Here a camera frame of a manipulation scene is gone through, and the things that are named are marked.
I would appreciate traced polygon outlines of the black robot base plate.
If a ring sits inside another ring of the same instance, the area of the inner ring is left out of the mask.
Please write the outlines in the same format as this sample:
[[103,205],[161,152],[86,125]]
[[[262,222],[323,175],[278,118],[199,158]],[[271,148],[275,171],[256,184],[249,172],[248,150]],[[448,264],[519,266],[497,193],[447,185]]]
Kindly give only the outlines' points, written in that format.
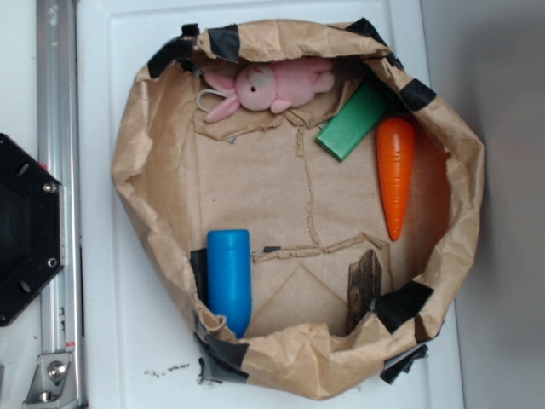
[[62,269],[62,185],[1,135],[1,326],[11,325]]

